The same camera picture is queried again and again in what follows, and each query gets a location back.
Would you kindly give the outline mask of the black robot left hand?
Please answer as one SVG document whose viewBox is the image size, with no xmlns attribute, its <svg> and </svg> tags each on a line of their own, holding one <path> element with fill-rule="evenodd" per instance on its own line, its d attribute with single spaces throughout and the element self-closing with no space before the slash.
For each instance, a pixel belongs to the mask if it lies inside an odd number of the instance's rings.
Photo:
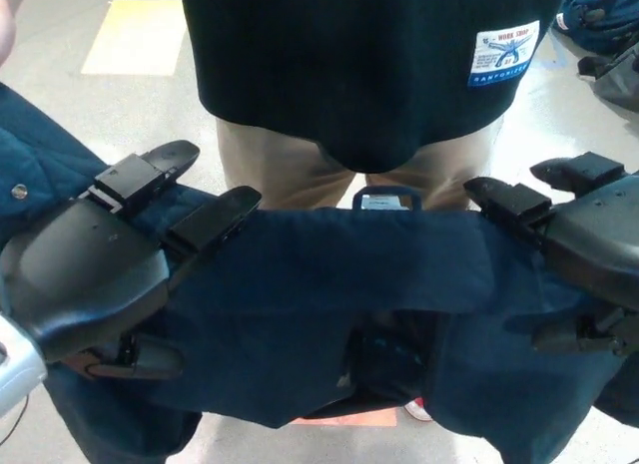
<svg viewBox="0 0 639 464">
<path fill-rule="evenodd" d="M 9 240 L 1 254 L 8 319 L 45 363 L 63 361 L 89 377 L 180 375 L 181 352 L 139 325 L 239 231 L 262 199 L 240 186 L 197 206 L 157 238 L 137 230 L 135 216 L 199 153 L 188 141 L 174 141 L 132 154 Z"/>
</svg>

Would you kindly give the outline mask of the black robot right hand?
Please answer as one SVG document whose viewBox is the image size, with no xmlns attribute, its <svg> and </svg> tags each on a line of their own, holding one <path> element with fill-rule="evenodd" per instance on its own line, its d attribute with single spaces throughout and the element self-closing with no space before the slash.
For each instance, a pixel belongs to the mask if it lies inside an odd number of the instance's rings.
<svg viewBox="0 0 639 464">
<path fill-rule="evenodd" d="M 531 174 L 573 200 L 554 203 L 522 184 L 478 177 L 465 183 L 481 214 L 532 244 L 546 265 L 598 304 L 549 321 L 532 335 L 535 349 L 553 353 L 638 349 L 638 176 L 592 152 L 536 164 Z"/>
</svg>

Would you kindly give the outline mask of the person's right hand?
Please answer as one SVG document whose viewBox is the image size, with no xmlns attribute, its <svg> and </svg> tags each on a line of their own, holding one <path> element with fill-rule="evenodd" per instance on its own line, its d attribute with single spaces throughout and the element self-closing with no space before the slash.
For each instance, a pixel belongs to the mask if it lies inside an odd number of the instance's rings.
<svg viewBox="0 0 639 464">
<path fill-rule="evenodd" d="M 21 0 L 1 0 L 0 3 L 0 64 L 8 59 L 16 38 L 15 13 Z"/>
</svg>

